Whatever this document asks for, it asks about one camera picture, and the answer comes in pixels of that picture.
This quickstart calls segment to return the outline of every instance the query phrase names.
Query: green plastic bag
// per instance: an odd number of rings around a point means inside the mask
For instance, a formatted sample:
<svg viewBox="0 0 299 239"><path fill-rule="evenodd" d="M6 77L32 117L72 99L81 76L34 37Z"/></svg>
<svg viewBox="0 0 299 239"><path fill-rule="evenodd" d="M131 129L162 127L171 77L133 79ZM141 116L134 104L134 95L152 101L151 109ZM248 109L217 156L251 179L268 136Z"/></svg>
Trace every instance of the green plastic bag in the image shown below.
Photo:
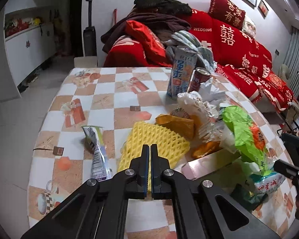
<svg viewBox="0 0 299 239"><path fill-rule="evenodd" d="M250 127L254 125L251 117L241 107L229 106L223 110L222 120L234 133L235 147L240 150L242 161L256 163L262 176L271 173L267 166L266 147L263 150L255 146Z"/></svg>

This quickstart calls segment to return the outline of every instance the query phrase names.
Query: beverage can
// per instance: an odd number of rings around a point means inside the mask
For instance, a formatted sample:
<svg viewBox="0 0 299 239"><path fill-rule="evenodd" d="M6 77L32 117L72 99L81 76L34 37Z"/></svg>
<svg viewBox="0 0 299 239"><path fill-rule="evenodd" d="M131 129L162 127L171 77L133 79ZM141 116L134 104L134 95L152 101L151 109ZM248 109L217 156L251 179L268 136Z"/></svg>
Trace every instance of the beverage can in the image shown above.
<svg viewBox="0 0 299 239"><path fill-rule="evenodd" d="M198 92L199 88L201 86L201 83L208 81L210 77L211 77L211 74L206 69L196 68L188 92L192 92L192 91Z"/></svg>
<svg viewBox="0 0 299 239"><path fill-rule="evenodd" d="M179 93L187 92L196 62L196 51L184 46L176 48L171 77L167 88L167 96L176 100Z"/></svg>

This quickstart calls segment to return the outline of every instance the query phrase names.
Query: red can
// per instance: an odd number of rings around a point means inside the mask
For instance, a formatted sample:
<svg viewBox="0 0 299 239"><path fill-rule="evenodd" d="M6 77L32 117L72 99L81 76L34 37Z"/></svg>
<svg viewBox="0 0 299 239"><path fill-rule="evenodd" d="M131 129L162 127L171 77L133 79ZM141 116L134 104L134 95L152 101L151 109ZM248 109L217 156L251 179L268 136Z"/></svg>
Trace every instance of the red can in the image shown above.
<svg viewBox="0 0 299 239"><path fill-rule="evenodd" d="M194 72L194 76L191 82L191 85L188 89L188 92L192 91L199 91L199 88L201 86L201 83L208 81L208 79L211 77L211 74L209 71L207 71L204 68L196 68Z"/></svg>

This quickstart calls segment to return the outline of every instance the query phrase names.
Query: yellow foam fruit net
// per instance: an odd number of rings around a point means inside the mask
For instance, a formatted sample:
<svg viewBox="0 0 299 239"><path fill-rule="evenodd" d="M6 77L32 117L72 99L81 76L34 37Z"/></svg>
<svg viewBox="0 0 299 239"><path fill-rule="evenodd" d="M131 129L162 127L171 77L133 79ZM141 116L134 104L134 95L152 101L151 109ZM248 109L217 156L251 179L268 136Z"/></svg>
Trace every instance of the yellow foam fruit net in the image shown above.
<svg viewBox="0 0 299 239"><path fill-rule="evenodd" d="M127 169L133 158L141 156L143 145L152 144L157 144L158 156L167 158L171 168L189 151L189 142L179 134L166 127L139 121L128 135L118 172ZM151 190L150 164L148 190Z"/></svg>

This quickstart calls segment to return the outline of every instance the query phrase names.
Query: curtain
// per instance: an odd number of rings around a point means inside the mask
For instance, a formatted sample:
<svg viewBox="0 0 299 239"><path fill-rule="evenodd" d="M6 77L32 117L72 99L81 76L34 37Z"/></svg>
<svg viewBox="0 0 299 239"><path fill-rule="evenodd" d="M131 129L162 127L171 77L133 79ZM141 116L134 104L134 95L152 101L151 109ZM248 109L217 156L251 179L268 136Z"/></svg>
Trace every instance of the curtain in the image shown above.
<svg viewBox="0 0 299 239"><path fill-rule="evenodd" d="M284 61L290 69L290 89L295 97L299 94L299 30L292 27L292 36Z"/></svg>

